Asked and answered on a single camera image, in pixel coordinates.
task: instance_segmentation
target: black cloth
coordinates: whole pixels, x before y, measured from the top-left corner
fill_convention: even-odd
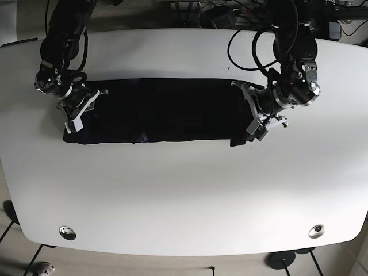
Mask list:
[[[252,121],[242,91],[225,79],[137,79],[87,82],[108,89],[82,116],[84,128],[64,133],[78,144],[231,140],[244,144]]]

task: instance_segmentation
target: black cable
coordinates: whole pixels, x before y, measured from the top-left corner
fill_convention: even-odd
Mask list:
[[[237,68],[241,69],[241,70],[244,70],[244,71],[258,71],[258,70],[262,70],[262,69],[266,69],[267,67],[270,67],[272,65],[274,65],[275,63],[279,62],[281,59],[283,59],[290,51],[291,49],[294,47],[294,44],[295,44],[295,41],[297,39],[297,36],[298,36],[298,30],[299,30],[299,15],[298,15],[298,10],[295,6],[295,3],[293,0],[290,0],[290,3],[293,5],[293,8],[294,8],[294,12],[295,12],[295,20],[296,20],[296,23],[295,23],[295,31],[294,31],[294,37],[292,39],[292,43],[290,43],[290,46],[289,48],[287,49],[287,51],[283,54],[283,55],[280,55],[279,58],[275,59],[273,62],[267,64],[267,65],[264,65],[264,66],[260,66],[257,64],[257,68],[245,68],[245,67],[242,67],[240,65],[238,65],[237,63],[235,63],[233,61],[233,59],[231,58],[231,55],[230,55],[230,47],[231,47],[231,42],[234,40],[234,38],[237,36],[238,33],[240,33],[241,31],[244,30],[244,28],[241,28],[239,29],[237,32],[235,32],[235,34],[231,37],[230,41],[229,41],[229,44],[228,44],[228,49],[227,49],[227,54],[228,54],[228,58],[230,60],[230,62]],[[262,33],[259,33],[260,31],[258,31],[258,35],[256,34],[255,37],[253,38],[253,42],[252,42],[252,55],[253,55],[253,58],[256,60],[258,60],[258,57],[256,55],[256,49],[254,49],[254,47],[256,47],[256,43],[257,43],[257,39],[259,38],[259,36],[264,32],[262,31]]]
[[[87,33],[87,29],[85,30],[83,35],[84,35],[84,38],[85,38],[85,45],[84,45],[84,48],[83,48],[82,63],[80,64],[80,66],[77,70],[68,70],[68,73],[70,73],[70,74],[77,74],[77,73],[82,72],[82,70],[84,69],[84,67],[86,65],[87,55],[88,55],[88,33]]]
[[[286,271],[287,276],[290,276],[290,273],[289,273],[288,267],[286,266],[285,260],[282,259],[281,262],[283,264],[283,267],[285,268],[285,271]]]
[[[228,50],[227,50],[227,54],[228,54],[228,59],[230,60],[230,62],[237,68],[244,70],[244,71],[258,71],[261,68],[257,67],[257,68],[245,68],[243,66],[238,65],[237,63],[234,62],[234,60],[231,58],[230,55],[230,47],[231,47],[231,42],[234,40],[234,38],[237,36],[238,33],[240,33],[241,31],[245,30],[245,28],[240,28],[239,30],[237,30],[234,35],[231,37],[229,44],[228,44]],[[267,68],[268,66],[272,66],[273,64],[275,64],[278,60],[275,60],[265,66],[263,66],[263,68]]]
[[[0,237],[0,243],[2,242],[2,240],[4,239],[4,237],[6,236],[6,234],[9,232],[9,230],[11,229],[11,227],[13,226],[14,221],[11,221],[11,223],[9,224],[9,226],[6,228],[4,234],[2,234],[2,236]]]
[[[310,255],[312,256],[312,259],[313,259],[313,261],[314,261],[314,263],[315,263],[315,265],[317,267],[317,270],[318,270],[320,276],[323,276],[322,270],[321,270],[320,266],[317,263],[317,260],[316,260],[315,255],[313,254],[313,252],[312,252],[312,250],[310,248],[308,250],[309,250]]]
[[[50,5],[50,0],[47,0],[46,13],[45,13],[45,33],[46,33],[46,37],[47,37],[47,13],[48,13],[48,6],[49,5]]]
[[[267,72],[266,68],[264,66],[262,66],[261,62],[259,61],[258,57],[257,57],[257,41],[260,38],[260,36],[262,35],[262,33],[266,33],[267,31],[269,31],[271,29],[271,27],[264,27],[261,30],[259,30],[252,41],[252,57],[254,59],[255,64],[258,66],[259,70],[261,71],[261,73],[263,75],[265,75],[266,77],[269,78],[269,73]]]
[[[365,2],[367,2],[368,0],[364,0],[361,4],[359,4],[358,6],[352,6],[352,7],[361,7],[361,6],[363,6],[363,4],[365,3]]]
[[[39,249],[37,250],[37,252],[35,253],[35,255],[33,256],[31,262],[29,263],[27,269],[25,270],[23,276],[27,276],[28,272],[29,272],[29,269],[32,267],[33,263],[35,262],[37,256],[39,255],[41,249],[44,247],[43,244],[40,245]]]
[[[353,31],[351,34],[347,34],[344,30],[343,30],[343,28],[341,28],[341,31],[346,35],[346,36],[352,36],[355,32],[357,32],[357,30],[359,30],[359,28],[361,27],[361,26],[363,26],[365,23],[367,23],[368,22],[368,20],[366,20],[366,21],[364,21],[363,23],[361,23],[356,29],[355,29],[355,31]]]

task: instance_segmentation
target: black wire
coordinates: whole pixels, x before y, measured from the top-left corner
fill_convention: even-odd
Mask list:
[[[82,63],[80,64],[80,66],[77,70],[68,70],[68,72],[70,74],[77,74],[77,73],[82,72],[82,70],[84,69],[84,67],[86,65],[87,55],[88,55],[88,33],[87,33],[87,29],[85,30],[83,35],[84,35],[84,38],[85,38],[85,46],[84,46],[84,49],[83,49]]]
[[[0,243],[2,242],[2,240],[4,239],[4,237],[6,236],[6,234],[9,232],[9,230],[11,229],[11,227],[13,226],[13,224],[14,224],[14,221],[11,221],[11,223],[9,224],[9,226],[6,228],[5,232],[0,237]]]
[[[294,12],[295,12],[295,20],[296,20],[296,23],[295,23],[295,32],[294,32],[294,37],[292,39],[292,43],[290,43],[290,46],[289,48],[287,49],[287,51],[283,54],[283,55],[280,55],[279,58],[275,59],[273,62],[267,64],[267,65],[264,65],[264,66],[260,66],[259,64],[257,64],[257,68],[245,68],[245,67],[242,67],[240,65],[238,65],[237,63],[235,63],[233,61],[233,59],[231,58],[231,55],[230,55],[230,47],[231,47],[231,42],[234,40],[234,38],[237,36],[238,33],[240,33],[241,31],[244,30],[244,28],[240,28],[237,32],[235,32],[235,34],[231,37],[230,41],[229,41],[229,44],[228,44],[228,50],[227,50],[227,54],[228,54],[228,58],[230,60],[230,62],[237,68],[241,69],[241,70],[244,70],[244,71],[258,71],[258,70],[263,70],[263,69],[266,69],[267,67],[270,67],[272,65],[274,65],[275,63],[279,62],[281,59],[283,59],[290,51],[291,49],[293,48],[294,44],[295,44],[295,41],[297,39],[297,36],[298,36],[298,27],[299,27],[299,15],[298,15],[298,10],[295,6],[295,3],[293,0],[290,0],[290,3],[293,5],[293,8],[294,8]],[[259,33],[260,31],[258,31],[258,35],[256,34],[253,38],[253,42],[252,42],[252,55],[253,55],[253,58],[256,60],[258,60],[258,57],[256,55],[256,50],[254,49],[254,47],[256,47],[256,43],[257,43],[257,39],[259,38],[259,36],[264,32],[262,31],[262,33]]]
[[[50,5],[50,0],[47,0],[46,13],[45,13],[45,33],[46,33],[46,37],[47,37],[47,13],[48,13],[48,6],[49,5]]]
[[[41,249],[44,247],[43,244],[40,245],[39,249],[37,250],[37,252],[35,253],[35,255],[33,256],[31,262],[29,263],[27,269],[25,270],[23,276],[27,276],[28,272],[29,272],[29,269],[32,267],[33,263],[35,262],[37,256],[39,255]]]
[[[282,259],[282,260],[281,260],[281,262],[282,262],[282,264],[283,264],[283,267],[285,268],[285,271],[286,271],[287,276],[290,276],[290,273],[289,273],[288,267],[287,267],[287,265],[286,265],[286,263],[285,263],[285,260],[284,260],[284,259]]]
[[[320,266],[317,263],[317,260],[316,260],[315,255],[313,254],[313,252],[312,252],[312,250],[310,248],[308,250],[309,250],[310,255],[312,256],[312,259],[313,259],[313,261],[314,261],[314,263],[315,263],[315,265],[317,267],[317,270],[318,270],[320,276],[323,276],[322,270],[321,270]]]
[[[367,2],[368,0],[364,0],[360,5],[358,5],[358,6],[352,6],[352,7],[361,7],[361,6],[363,6],[363,4],[365,3],[365,2]]]
[[[361,27],[361,26],[363,26],[365,23],[367,23],[368,22],[368,20],[366,20],[366,21],[364,21],[363,23],[361,23],[356,29],[355,29],[355,31],[353,31],[351,34],[347,34],[344,30],[343,30],[343,28],[341,28],[341,31],[346,35],[346,36],[352,36],[355,32],[357,32],[357,30],[359,30],[359,28]]]

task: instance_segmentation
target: floor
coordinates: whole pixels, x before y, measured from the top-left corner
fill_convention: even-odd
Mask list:
[[[51,0],[51,15],[57,0]],[[47,0],[19,0],[17,39],[38,37],[43,39],[44,13]],[[89,23],[90,32],[120,29],[169,28],[174,19],[170,5],[154,0],[124,0],[114,7],[110,0],[99,0],[95,13]],[[360,22],[343,25],[351,33]],[[352,37],[343,37],[341,42],[360,43],[368,37],[368,24]],[[0,203],[9,200],[6,181],[0,167]],[[0,233],[10,223],[0,208]],[[366,224],[361,234],[347,245],[355,255],[368,233]],[[0,276],[22,275],[36,252],[39,244],[27,240],[19,226],[15,225],[0,245]],[[354,261],[340,244],[319,247],[315,255],[325,276],[348,276]],[[278,276],[285,271],[275,271],[265,265],[267,254],[220,256],[220,257],[154,257],[105,254],[98,252],[70,250],[66,248],[44,248],[37,258],[56,267],[57,275],[125,275],[125,276],[210,276],[209,266],[216,267],[220,276]],[[290,267],[291,275],[317,275],[317,270],[309,255],[299,255]]]

